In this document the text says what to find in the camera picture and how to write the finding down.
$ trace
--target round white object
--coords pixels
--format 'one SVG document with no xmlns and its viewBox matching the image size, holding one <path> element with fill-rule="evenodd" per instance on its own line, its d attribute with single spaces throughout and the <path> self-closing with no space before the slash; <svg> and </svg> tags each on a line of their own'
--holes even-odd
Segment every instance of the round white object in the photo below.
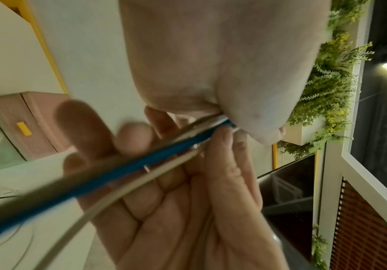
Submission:
<svg viewBox="0 0 387 270">
<path fill-rule="evenodd" d="M 0 201 L 17 196 L 15 190 L 0 187 Z M 21 224 L 0 234 L 0 269 L 13 270 L 27 252 L 33 238 L 33 225 Z"/>
</svg>

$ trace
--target blue cable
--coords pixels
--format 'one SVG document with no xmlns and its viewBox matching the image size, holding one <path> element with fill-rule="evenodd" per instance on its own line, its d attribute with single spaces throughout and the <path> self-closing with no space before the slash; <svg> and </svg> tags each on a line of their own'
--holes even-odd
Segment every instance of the blue cable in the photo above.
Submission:
<svg viewBox="0 0 387 270">
<path fill-rule="evenodd" d="M 125 177 L 133 172 L 136 172 L 140 169 L 143 169 L 144 166 L 152 165 L 155 163 L 158 163 L 160 161 L 163 161 L 169 157 L 172 157 L 176 154 L 182 153 L 195 144 L 201 143 L 203 141 L 206 141 L 211 137 L 214 130 L 221 126 L 221 125 L 230 125 L 233 126 L 233 124 L 227 120 L 223 122 L 222 124 L 209 129 L 191 139 L 187 139 L 185 141 L 181 141 L 179 143 L 175 143 L 171 146 L 168 146 L 164 149 L 158 150 L 146 157 L 140 158 L 138 160 L 134 160 L 129 162 L 128 164 L 124 165 L 123 167 L 116 168 L 112 171 L 109 171 L 85 184 L 82 186 L 76 187 L 72 189 L 71 191 L 62 194 L 59 197 L 55 197 L 54 199 L 47 201 L 41 205 L 37 205 L 32 209 L 29 209 L 25 212 L 19 213 L 14 217 L 9 218 L 8 220 L 5 220 L 3 222 L 0 222 L 0 233 L 2 233 L 5 230 L 8 230 L 12 228 L 13 226 L 16 226 L 17 224 L 23 223 L 27 219 L 30 219 L 42 212 L 45 212 L 46 210 L 63 203 L 65 201 L 68 201 L 71 198 L 79 197 L 81 195 L 85 195 L 95 189 L 98 189 L 106 184 L 108 184 L 111 181 L 117 180 L 118 178 Z"/>
</svg>

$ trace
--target brown slatted blind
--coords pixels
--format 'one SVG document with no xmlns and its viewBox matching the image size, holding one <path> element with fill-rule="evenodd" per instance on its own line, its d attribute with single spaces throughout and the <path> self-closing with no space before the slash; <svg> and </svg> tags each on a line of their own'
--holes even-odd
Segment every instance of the brown slatted blind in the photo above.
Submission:
<svg viewBox="0 0 387 270">
<path fill-rule="evenodd" d="M 387 223 L 342 182 L 330 270 L 387 270 Z"/>
</svg>

